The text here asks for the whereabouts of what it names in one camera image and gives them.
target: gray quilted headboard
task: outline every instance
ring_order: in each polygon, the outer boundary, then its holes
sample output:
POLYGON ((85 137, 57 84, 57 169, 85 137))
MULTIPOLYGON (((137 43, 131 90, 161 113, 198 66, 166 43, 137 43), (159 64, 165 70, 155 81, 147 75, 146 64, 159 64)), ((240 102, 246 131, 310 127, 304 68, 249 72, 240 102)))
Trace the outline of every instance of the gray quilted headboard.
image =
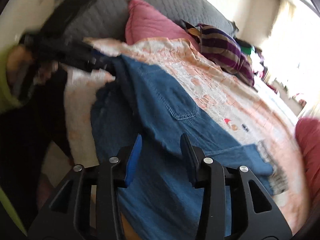
MULTIPOLYGON (((66 30, 66 35, 83 37, 114 38, 125 41, 124 30, 129 18, 130 0, 98 0, 81 14, 66 30)), ((162 14, 180 25, 180 19, 192 25, 204 23, 213 25, 230 36, 238 31, 234 22, 228 21, 207 0, 145 0, 162 14)))

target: purple striped pillow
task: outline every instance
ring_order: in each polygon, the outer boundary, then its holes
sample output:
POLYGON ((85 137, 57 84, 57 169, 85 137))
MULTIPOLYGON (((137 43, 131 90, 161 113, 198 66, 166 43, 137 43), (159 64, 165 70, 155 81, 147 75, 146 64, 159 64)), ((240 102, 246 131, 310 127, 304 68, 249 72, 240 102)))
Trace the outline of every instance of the purple striped pillow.
MULTIPOLYGON (((186 31, 197 30, 185 22, 186 31)), ((254 75, 252 66, 246 56, 241 52, 240 46, 228 34, 211 25, 199 24, 201 54, 212 62, 218 64, 224 71, 235 75, 248 86, 253 87, 254 75)))

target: green fabric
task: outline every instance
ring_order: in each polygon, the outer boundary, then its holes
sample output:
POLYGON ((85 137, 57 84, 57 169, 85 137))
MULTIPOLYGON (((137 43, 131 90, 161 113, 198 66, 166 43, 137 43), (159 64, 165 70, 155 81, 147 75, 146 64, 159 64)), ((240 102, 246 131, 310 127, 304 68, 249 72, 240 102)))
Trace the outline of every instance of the green fabric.
POLYGON ((0 114, 21 106, 18 99, 11 95, 7 83, 6 63, 11 49, 12 46, 0 52, 0 114))
POLYGON ((248 47, 240 46, 240 48, 241 48, 241 52, 243 52, 244 54, 249 55, 249 56, 251 55, 251 53, 254 52, 254 48, 253 47, 248 48, 248 47))
MULTIPOLYGON (((10 92, 9 85, 7 83, 6 75, 6 63, 9 51, 12 49, 12 46, 0 52, 0 114, 13 109, 15 107, 21 106, 21 103, 17 98, 13 97, 10 92)), ((2 203, 4 209, 16 224, 16 226, 27 235, 23 223, 21 222, 17 212, 12 206, 10 200, 5 195, 4 191, 0 187, 0 202, 2 203)))
POLYGON ((16 213, 14 207, 12 206, 10 200, 8 197, 5 195, 4 191, 0 187, 0 201, 1 204, 3 205, 5 211, 8 213, 8 215, 11 217, 12 221, 16 224, 16 226, 24 233, 27 235, 27 231, 25 230, 18 214, 16 213))

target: red cushion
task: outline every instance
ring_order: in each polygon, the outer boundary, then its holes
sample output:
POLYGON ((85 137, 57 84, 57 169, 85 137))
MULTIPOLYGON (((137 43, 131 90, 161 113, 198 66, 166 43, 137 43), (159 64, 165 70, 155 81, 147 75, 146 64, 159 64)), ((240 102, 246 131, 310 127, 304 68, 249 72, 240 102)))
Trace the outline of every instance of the red cushion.
POLYGON ((166 37, 169 40, 185 38, 191 41, 197 51, 200 51, 199 44, 194 38, 147 2, 131 0, 129 14, 125 27, 127 44, 132 45, 145 38, 166 37))
POLYGON ((296 126, 296 139, 306 167, 311 200, 320 198, 320 120, 301 118, 296 126))

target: blue denim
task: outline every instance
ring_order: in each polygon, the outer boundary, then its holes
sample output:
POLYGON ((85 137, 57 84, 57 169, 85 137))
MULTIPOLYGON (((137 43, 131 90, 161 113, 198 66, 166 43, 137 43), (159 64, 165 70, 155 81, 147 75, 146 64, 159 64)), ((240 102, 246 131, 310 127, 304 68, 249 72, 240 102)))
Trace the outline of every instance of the blue denim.
MULTIPOLYGON (((143 146, 133 182, 120 189, 121 211, 142 239, 195 239, 203 189, 188 181, 180 136, 223 166, 248 166, 272 194, 273 172, 255 145, 241 146, 200 109, 181 85, 157 65, 126 56, 111 57, 116 81, 97 93, 92 107, 92 134, 100 162, 133 144, 143 146)), ((226 198, 226 235, 230 234, 231 203, 226 198)))

